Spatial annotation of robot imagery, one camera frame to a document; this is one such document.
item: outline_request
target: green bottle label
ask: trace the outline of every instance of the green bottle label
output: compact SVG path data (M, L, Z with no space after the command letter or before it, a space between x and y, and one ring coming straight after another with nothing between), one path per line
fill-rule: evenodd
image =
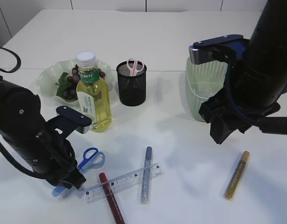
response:
M98 81L100 79L100 75L98 73L98 69L88 71L88 72L79 72L81 81L90 84Z
M81 113L89 116L92 123L97 121L94 99L86 92L77 92L78 101L81 108Z

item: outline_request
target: cable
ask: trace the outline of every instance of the cable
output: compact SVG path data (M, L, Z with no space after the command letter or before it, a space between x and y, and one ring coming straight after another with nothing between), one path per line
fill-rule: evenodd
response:
M32 172L29 169L26 169L23 167L20 163L17 162L17 160L14 159L14 157L4 148L4 146L0 142L0 152L1 154L6 158L7 161L9 161L17 170L21 171L22 173L35 177L38 179L43 179L43 180L52 180L55 179L54 175L49 175L49 174L39 174L36 172Z
M57 161L57 163L64 169L66 170L67 172L72 172L75 167L76 167L76 164L75 164L75 152L74 150L71 148L71 145L70 145L70 142L65 140L63 143L64 145L67 147L67 149L69 150L70 152L70 155L71 155L71 158L70 160L71 161L67 161L64 157L62 157L59 152L57 150L55 150L52 145L46 140L46 139L43 139L43 133L41 133L39 136L38 136L38 139L44 144L44 146L46 147L46 149L49 151L49 153L51 154L51 156Z
M12 50L9 50L9 49L6 49L6 48L1 48L1 47L0 47L0 49L3 49L5 51L11 53L17 59L17 64L16 64L16 66L13 69L11 69L10 71L6 71L4 69L0 69L0 71L2 71L4 73L13 73L13 72L17 71L21 67L21 59L20 59L20 57L16 53L14 53Z
M225 89L226 89L227 98L228 98L233 110L235 111L236 115L241 120L243 120L244 122L246 122L246 123L248 123L250 125L258 127L259 126L259 121L253 120L253 119L247 117L244 113L242 113L241 110L236 105L235 100L232 97L232 93L231 93L231 78L230 78L230 76L231 76L231 69L232 69L232 65L229 62L228 63L228 67L227 67L227 72L225 74Z

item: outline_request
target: bottle cap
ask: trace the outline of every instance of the bottle cap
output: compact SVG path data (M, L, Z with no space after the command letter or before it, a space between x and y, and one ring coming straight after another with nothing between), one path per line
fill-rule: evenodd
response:
M77 64L81 68L92 68L97 65L97 57L90 51L83 51L76 56Z

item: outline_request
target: glass bowl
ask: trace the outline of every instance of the glass bowl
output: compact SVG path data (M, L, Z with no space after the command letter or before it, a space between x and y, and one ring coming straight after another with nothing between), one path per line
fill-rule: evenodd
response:
M69 61L57 62L43 71L36 81L36 85L40 87L39 93L47 98L53 98L56 102L67 106L79 106L78 100L63 99L56 96L58 89L58 79L63 72L67 72L69 76L72 75L72 68L77 64L76 59ZM98 68L105 73L104 80L110 85L114 81L113 74L110 71L110 66L100 60L97 60Z

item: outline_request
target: pen holder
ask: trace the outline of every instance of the pen holder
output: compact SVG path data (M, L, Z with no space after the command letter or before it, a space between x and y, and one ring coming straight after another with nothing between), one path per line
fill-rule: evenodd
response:
M147 87L147 67L136 76L130 76L126 62L120 63L117 68L118 86L119 86L119 99L122 104L126 106L138 106L144 103L146 99ZM137 70L142 69L142 63L138 62Z

